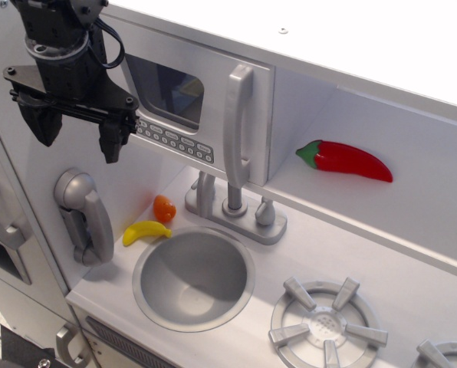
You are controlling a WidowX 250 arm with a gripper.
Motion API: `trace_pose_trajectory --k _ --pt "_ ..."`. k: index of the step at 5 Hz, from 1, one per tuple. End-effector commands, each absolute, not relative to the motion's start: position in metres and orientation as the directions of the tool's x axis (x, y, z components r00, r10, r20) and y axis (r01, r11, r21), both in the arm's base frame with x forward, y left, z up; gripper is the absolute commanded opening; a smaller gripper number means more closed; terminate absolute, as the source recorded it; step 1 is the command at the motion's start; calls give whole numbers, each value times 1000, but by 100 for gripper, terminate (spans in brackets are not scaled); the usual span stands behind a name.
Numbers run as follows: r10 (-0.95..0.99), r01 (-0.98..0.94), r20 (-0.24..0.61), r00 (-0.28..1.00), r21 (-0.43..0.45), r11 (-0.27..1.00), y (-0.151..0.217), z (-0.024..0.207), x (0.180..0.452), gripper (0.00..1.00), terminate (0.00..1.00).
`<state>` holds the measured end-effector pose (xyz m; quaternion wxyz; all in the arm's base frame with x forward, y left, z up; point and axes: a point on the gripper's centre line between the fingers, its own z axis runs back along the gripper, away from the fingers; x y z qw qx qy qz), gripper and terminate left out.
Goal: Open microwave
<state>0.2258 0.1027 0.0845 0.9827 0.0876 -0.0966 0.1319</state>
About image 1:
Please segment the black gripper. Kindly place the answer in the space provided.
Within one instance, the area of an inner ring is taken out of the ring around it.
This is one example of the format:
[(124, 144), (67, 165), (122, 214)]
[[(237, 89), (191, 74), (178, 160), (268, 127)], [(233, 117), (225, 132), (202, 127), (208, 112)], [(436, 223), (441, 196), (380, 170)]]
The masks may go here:
[(104, 49), (87, 49), (72, 61), (36, 61), (11, 66), (3, 77), (36, 139), (51, 146), (68, 115), (99, 124), (100, 149), (106, 163), (116, 163), (136, 131), (138, 100), (108, 76)]

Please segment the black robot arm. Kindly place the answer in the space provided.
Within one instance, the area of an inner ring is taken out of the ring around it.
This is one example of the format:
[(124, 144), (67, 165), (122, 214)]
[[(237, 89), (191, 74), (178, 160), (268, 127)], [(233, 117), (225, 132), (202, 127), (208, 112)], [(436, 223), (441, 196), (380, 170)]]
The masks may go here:
[(100, 19), (106, 1), (15, 1), (25, 28), (25, 47), (33, 66), (7, 67), (3, 77), (28, 127), (50, 146), (62, 117), (99, 126), (99, 144), (107, 163), (119, 159), (121, 148), (135, 133), (139, 101), (108, 76), (125, 57), (124, 46), (107, 60), (104, 35), (121, 38)]

